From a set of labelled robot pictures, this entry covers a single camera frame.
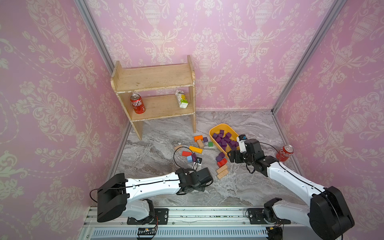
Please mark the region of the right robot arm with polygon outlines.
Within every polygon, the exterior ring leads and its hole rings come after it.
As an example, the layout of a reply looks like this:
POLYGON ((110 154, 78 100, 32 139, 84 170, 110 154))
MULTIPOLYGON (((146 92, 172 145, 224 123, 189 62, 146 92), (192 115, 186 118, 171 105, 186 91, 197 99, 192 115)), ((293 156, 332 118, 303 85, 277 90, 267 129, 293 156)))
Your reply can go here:
POLYGON ((303 205, 274 198, 264 205, 264 218, 268 223, 289 220, 312 229, 323 240, 342 240, 345 232, 355 226, 343 193, 336 187, 324 187, 291 171, 277 158, 265 156, 261 142, 237 137, 239 149, 231 150, 232 163, 253 167, 251 174, 259 172, 296 194, 303 205))

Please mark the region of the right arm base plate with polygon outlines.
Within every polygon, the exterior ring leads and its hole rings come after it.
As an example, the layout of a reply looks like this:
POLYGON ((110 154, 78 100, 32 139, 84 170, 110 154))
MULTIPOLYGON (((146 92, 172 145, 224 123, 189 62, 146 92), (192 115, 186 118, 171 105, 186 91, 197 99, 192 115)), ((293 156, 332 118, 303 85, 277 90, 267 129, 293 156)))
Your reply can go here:
POLYGON ((251 225, 274 225, 279 227, 292 223, 289 220, 277 218, 275 214, 264 208, 248 208, 245 216, 249 219, 251 225))

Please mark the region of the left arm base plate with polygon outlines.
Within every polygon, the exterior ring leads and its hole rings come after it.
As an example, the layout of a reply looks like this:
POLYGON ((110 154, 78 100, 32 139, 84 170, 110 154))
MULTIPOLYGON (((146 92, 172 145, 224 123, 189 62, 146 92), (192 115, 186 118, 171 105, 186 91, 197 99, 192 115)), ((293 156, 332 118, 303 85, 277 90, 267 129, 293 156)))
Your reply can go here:
POLYGON ((168 208, 154 208, 154 210, 150 210, 150 214, 146 218, 140 221, 137 221, 134 218, 128 218, 127 225, 167 225, 168 216, 168 208))

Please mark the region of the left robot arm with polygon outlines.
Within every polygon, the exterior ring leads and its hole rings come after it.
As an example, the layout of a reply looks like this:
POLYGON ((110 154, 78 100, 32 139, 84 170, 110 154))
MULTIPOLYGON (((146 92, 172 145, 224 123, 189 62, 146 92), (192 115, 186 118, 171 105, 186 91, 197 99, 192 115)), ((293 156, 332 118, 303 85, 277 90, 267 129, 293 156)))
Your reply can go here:
POLYGON ((124 173, 116 174, 95 190, 97 222, 105 223, 126 215, 146 224, 155 218, 155 207, 150 197, 204 192, 213 182, 208 168, 199 171, 179 168, 169 174, 146 179, 132 179, 126 178, 124 173))

